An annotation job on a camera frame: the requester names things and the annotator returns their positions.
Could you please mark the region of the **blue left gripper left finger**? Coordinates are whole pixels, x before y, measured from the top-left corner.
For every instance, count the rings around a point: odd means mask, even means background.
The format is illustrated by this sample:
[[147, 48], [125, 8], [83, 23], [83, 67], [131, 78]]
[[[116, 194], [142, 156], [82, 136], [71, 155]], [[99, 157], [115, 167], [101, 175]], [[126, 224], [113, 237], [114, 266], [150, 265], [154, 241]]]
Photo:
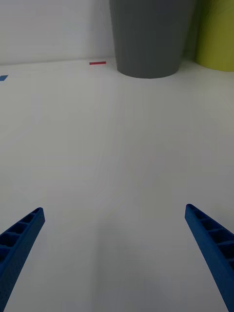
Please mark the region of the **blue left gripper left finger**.
[[0, 311], [4, 311], [15, 283], [45, 223], [42, 207], [26, 215], [0, 235]]

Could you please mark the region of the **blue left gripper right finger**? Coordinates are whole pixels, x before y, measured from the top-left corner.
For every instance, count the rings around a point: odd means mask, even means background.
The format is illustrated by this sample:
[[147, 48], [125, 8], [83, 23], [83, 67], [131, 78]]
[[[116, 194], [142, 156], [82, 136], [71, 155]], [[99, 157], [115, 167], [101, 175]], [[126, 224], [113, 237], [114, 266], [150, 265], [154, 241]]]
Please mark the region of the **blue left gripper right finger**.
[[234, 234], [192, 204], [185, 220], [228, 311], [234, 311]]

